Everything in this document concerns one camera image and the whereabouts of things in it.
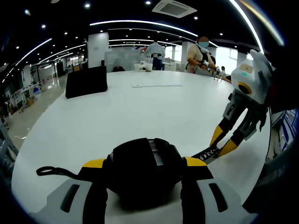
air conditioning vent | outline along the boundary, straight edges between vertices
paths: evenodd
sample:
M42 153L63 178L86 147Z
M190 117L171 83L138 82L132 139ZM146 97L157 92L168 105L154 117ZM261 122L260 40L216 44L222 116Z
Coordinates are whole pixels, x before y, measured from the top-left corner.
M177 18L182 18L191 13L195 13L196 11L195 8L172 0L161 0L152 10L154 13L162 13Z

white cup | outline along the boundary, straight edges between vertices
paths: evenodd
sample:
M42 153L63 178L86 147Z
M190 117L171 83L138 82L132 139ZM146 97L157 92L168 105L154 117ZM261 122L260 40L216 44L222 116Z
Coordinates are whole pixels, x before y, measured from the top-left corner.
M135 71L140 71L140 64L134 64Z

round table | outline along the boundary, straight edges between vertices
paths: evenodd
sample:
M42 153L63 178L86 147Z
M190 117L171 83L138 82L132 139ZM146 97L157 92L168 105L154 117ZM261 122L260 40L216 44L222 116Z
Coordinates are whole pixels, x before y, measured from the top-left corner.
M84 163L106 158L116 146L144 137L170 142L181 156L204 150L233 91L227 82L173 71L108 73L107 83L108 90L102 93L72 99L62 94L32 127L16 159L12 178L12 191L26 212L38 212L46 205L47 196L68 179L37 176L36 169L42 166L78 173ZM218 146L224 145L231 134ZM242 203L260 175L269 139L268 114L261 132L208 165L214 177L223 179L240 195ZM139 212L123 211L118 196L109 190L106 223L181 224L180 188L178 183L168 204Z

ceiling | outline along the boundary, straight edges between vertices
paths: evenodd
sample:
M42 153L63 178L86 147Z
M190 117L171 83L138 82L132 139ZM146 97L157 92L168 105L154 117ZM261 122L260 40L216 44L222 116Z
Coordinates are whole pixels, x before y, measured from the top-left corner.
M51 4L50 0L10 0L1 3L4 13L0 15L2 23L0 80L22 57L49 38L52 40L22 60L15 67L14 72L26 64L38 63L39 58L43 60L51 54L84 44L84 41L88 40L88 35L98 33L101 30L109 33L110 40L157 39L158 41L181 44L182 41L196 39L193 35L152 24L118 22L89 26L90 23L99 21L154 21L206 36L219 46L233 48L236 45L238 50L243 52L248 52L250 45L257 46L246 22L228 0L178 0L198 10L183 18L152 12L151 10L160 0L150 1L150 5L146 5L145 0L118 0L106 1L105 3L99 0L60 0L55 4ZM85 8L86 3L90 4L89 8ZM265 6L266 3L267 1L262 1L262 6ZM30 11L30 15L24 13L26 9ZM249 10L246 13L253 17ZM271 53L277 45L275 40L258 19L254 20L253 25L257 27L257 33L261 36L265 52ZM110 44L123 44L123 41L110 42ZM141 41L140 44L150 44L150 42ZM81 47L81 50L76 48L69 52L74 54L77 52L87 53L87 50L84 46Z

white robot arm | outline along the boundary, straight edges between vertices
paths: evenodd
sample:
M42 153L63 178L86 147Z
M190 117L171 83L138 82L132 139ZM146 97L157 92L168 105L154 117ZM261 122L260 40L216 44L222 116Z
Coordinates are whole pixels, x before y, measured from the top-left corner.
M250 54L253 60L246 59L231 73L234 91L228 98L230 102L225 108L222 121L215 129L210 147L193 157L209 163L208 159L226 155L238 148L243 140L249 139L256 132L258 121L261 121L260 130L264 126L268 111L265 100L273 70L261 52L251 50ZM233 128L246 108L248 111L244 120L219 149L217 143Z

